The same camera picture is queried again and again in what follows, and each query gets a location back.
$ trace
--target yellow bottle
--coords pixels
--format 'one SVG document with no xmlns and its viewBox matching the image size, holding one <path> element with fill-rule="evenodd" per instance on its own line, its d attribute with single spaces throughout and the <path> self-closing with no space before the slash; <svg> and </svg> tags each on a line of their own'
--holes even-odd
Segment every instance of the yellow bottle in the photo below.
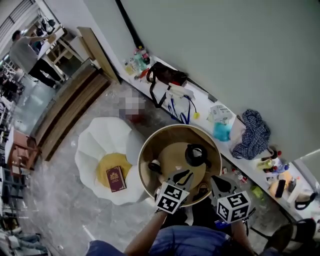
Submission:
<svg viewBox="0 0 320 256">
<path fill-rule="evenodd" d="M 269 168 L 271 168 L 272 166 L 274 166 L 275 165 L 275 161 L 272 161 L 271 159 L 268 159 L 268 160 L 266 160 L 266 161 L 263 161 L 263 162 L 259 162 L 257 165 L 256 165 L 256 167 L 258 168 L 258 169 L 269 169 Z"/>
<path fill-rule="evenodd" d="M 128 75 L 129 76 L 133 75 L 135 72 L 132 69 L 132 67 L 130 65 L 128 65 L 128 62 L 124 60 L 123 63 L 124 63 L 124 69 L 128 73 Z"/>
</svg>

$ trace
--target black strap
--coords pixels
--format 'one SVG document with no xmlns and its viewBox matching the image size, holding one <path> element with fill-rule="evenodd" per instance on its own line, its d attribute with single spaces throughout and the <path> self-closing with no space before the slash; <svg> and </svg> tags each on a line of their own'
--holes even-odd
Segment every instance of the black strap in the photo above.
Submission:
<svg viewBox="0 0 320 256">
<path fill-rule="evenodd" d="M 148 71 L 148 73 L 146 74 L 146 79 L 148 82 L 151 82 L 151 85 L 150 85 L 150 89 L 149 89 L 149 92 L 150 92 L 150 95 L 151 95 L 151 98 L 152 98 L 152 101 L 153 101 L 153 104 L 154 106 L 159 109 L 161 108 L 162 104 L 165 102 L 166 100 L 166 93 L 164 93 L 164 95 L 162 96 L 162 98 L 160 99 L 159 103 L 157 102 L 157 99 L 155 97 L 155 94 L 153 92 L 154 88 L 155 88 L 155 85 L 156 85 L 156 74 L 154 72 L 154 68 L 151 67 Z M 152 76 L 152 81 L 150 80 L 150 74 L 151 72 L 153 72 L 153 76 Z"/>
</svg>

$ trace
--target white counter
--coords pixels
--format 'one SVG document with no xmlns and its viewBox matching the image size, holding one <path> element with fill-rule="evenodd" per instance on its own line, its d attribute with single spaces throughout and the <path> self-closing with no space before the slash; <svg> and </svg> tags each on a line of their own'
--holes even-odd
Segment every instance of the white counter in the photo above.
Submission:
<svg viewBox="0 0 320 256">
<path fill-rule="evenodd" d="M 168 65 L 164 61 L 161 61 L 158 58 L 155 58 L 156 61 L 162 62 L 163 64 Z M 124 80 L 126 80 L 128 83 L 133 85 L 136 89 L 138 89 L 140 92 L 145 94 L 147 97 L 151 99 L 151 95 L 149 92 L 150 89 L 150 83 L 147 83 L 144 81 L 144 79 L 137 79 L 134 80 L 134 76 L 122 76 Z M 168 86 L 160 81 L 156 82 L 156 85 L 154 87 L 153 93 L 155 94 L 155 97 L 159 101 L 161 97 L 164 95 L 165 90 L 168 88 Z M 193 106 L 191 106 L 190 109 L 190 124 L 199 126 L 200 128 L 204 129 L 207 133 L 213 134 L 214 130 L 214 124 L 207 120 L 207 116 L 209 114 L 209 109 L 212 106 L 215 105 L 223 105 L 219 100 L 215 103 L 213 103 L 211 100 L 208 99 L 208 93 L 200 89 L 199 87 L 195 86 L 194 84 L 187 82 L 184 88 L 189 89 L 193 91 L 195 99 L 192 100 L 196 110 L 198 113 L 200 113 L 200 117 L 198 119 L 193 118 L 193 114 L 195 112 Z M 162 105 L 162 108 L 168 111 L 167 105 Z M 186 106 L 181 106 L 180 110 L 183 112 L 186 110 Z M 230 120 L 230 124 L 232 124 L 235 120 L 236 115 L 233 114 L 233 119 Z M 257 163 L 260 161 L 259 159 L 256 160 L 246 160 L 246 159 L 236 159 L 231 155 L 230 152 L 230 141 L 228 142 L 222 142 L 216 138 L 213 138 L 217 148 L 219 149 L 220 153 L 227 158 L 230 162 L 232 162 L 237 168 L 239 168 L 241 171 L 243 171 L 251 180 L 253 180 L 259 187 L 261 187 L 268 195 L 269 193 L 269 184 L 267 183 L 265 179 L 265 174 L 262 170 L 259 170 L 256 168 Z M 297 170 L 297 168 L 294 167 L 293 164 L 290 165 L 289 172 L 293 177 L 300 176 L 301 181 L 303 182 L 303 188 L 307 190 L 311 190 L 310 185 L 307 183 L 307 181 L 303 178 L 301 173 Z M 283 196 L 281 198 L 275 198 L 272 195 L 270 195 L 281 207 L 283 207 L 293 218 L 296 220 L 300 219 L 306 219 L 311 218 L 312 216 L 315 216 L 315 211 L 320 211 L 320 202 L 313 201 L 305 210 L 296 210 L 295 208 L 290 208 L 289 204 L 287 203 L 286 199 L 289 197 L 288 192 L 285 190 L 283 193 Z"/>
</svg>

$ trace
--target black pole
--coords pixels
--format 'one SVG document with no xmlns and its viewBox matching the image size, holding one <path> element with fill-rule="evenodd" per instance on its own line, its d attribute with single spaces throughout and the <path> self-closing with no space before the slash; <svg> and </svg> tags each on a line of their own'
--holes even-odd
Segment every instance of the black pole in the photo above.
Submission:
<svg viewBox="0 0 320 256">
<path fill-rule="evenodd" d="M 128 16 L 128 14 L 127 14 L 124 6 L 122 5 L 121 0 L 115 0 L 115 2 L 116 2 L 116 4 L 118 5 L 118 8 L 119 8 L 119 10 L 120 10 L 120 12 L 121 12 L 121 14 L 122 14 L 122 17 L 123 17 L 123 19 L 124 19 L 124 22 L 125 22 L 127 28 L 128 28 L 129 31 L 130 31 L 130 34 L 131 34 L 131 36 L 132 36 L 132 38 L 133 38 L 135 47 L 136 47 L 137 49 L 139 49 L 140 46 L 141 46 L 142 48 L 145 48 L 144 45 L 143 45 L 143 43 L 141 42 L 141 40 L 140 40 L 137 32 L 136 32 L 134 26 L 132 25 L 131 20 L 130 20 L 130 18 L 129 18 L 129 16 Z"/>
</svg>

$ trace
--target gray shirt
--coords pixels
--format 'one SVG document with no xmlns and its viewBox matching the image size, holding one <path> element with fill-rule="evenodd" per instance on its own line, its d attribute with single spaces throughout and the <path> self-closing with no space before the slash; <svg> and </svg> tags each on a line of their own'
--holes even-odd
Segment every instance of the gray shirt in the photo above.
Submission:
<svg viewBox="0 0 320 256">
<path fill-rule="evenodd" d="M 31 37 L 23 36 L 13 42 L 9 56 L 15 66 L 29 73 L 38 61 L 36 52 L 29 45 Z"/>
</svg>

